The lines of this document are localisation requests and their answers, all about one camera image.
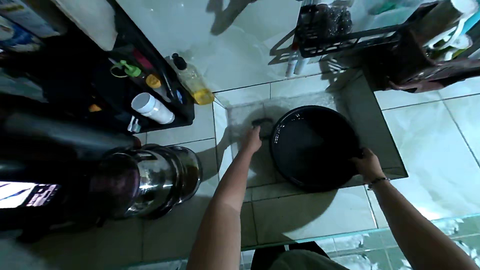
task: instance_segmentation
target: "soap dispenser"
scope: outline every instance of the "soap dispenser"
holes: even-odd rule
[[[198,105],[212,103],[215,96],[212,91],[207,88],[197,69],[193,65],[187,64],[177,53],[172,55],[172,59],[178,69],[178,76],[181,83],[190,92],[195,102]]]

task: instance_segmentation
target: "black bottle cap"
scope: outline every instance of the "black bottle cap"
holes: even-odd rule
[[[187,62],[180,57],[177,53],[172,54],[173,63],[179,70],[185,70],[187,68]]]

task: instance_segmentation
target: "white bottle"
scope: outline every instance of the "white bottle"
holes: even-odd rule
[[[134,97],[132,108],[160,124],[170,124],[175,120],[175,115],[161,101],[148,93],[141,93]]]

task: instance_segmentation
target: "bracelet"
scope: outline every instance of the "bracelet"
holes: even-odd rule
[[[370,184],[368,184],[368,189],[372,190],[372,186],[380,181],[387,180],[390,181],[391,179],[388,177],[380,177],[380,178],[375,178]]]

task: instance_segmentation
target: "black basin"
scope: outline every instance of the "black basin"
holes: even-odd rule
[[[321,106],[287,112],[274,127],[270,154],[276,169],[309,192],[338,189],[357,174],[352,157],[361,157],[355,131],[340,113]]]

